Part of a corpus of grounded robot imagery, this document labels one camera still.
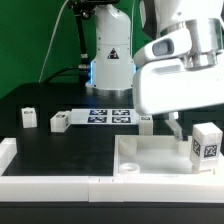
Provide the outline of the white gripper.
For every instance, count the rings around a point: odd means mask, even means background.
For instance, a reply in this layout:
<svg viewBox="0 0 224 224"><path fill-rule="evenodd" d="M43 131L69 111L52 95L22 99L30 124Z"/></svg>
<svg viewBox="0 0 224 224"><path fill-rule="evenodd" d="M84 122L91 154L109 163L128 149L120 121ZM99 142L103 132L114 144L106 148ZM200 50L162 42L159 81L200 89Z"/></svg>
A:
<svg viewBox="0 0 224 224"><path fill-rule="evenodd" d="M146 64L134 75L133 103L140 115L165 113L175 140L187 141L175 111L224 104L224 54L216 66L192 71L178 58Z"/></svg>

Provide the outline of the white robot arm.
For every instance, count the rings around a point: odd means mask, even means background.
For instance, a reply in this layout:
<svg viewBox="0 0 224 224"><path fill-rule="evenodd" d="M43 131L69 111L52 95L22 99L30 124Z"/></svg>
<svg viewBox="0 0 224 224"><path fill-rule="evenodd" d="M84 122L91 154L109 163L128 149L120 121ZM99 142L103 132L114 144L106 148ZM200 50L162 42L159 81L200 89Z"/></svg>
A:
<svg viewBox="0 0 224 224"><path fill-rule="evenodd" d="M96 7L97 54L89 92L131 92L141 116L162 114L182 140L178 111L224 103L224 0L139 0L141 28L150 42L134 55L125 47L130 27L115 8Z"/></svg>

